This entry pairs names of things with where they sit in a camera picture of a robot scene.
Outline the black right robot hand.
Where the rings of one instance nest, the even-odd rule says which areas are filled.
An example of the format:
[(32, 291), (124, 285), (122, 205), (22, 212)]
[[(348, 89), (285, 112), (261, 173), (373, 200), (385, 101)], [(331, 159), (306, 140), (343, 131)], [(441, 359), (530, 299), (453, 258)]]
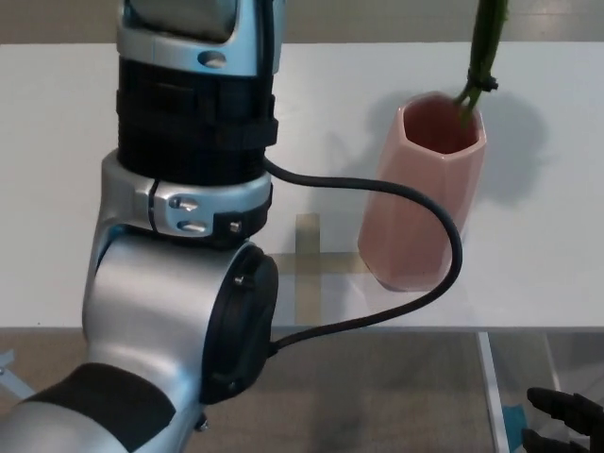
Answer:
[(535, 430), (522, 429), (522, 446), (527, 452), (602, 452), (603, 407), (581, 394), (568, 394), (547, 388), (532, 387), (527, 390), (532, 406), (562, 421), (568, 428), (589, 438), (589, 446), (576, 442), (564, 443), (544, 437)]

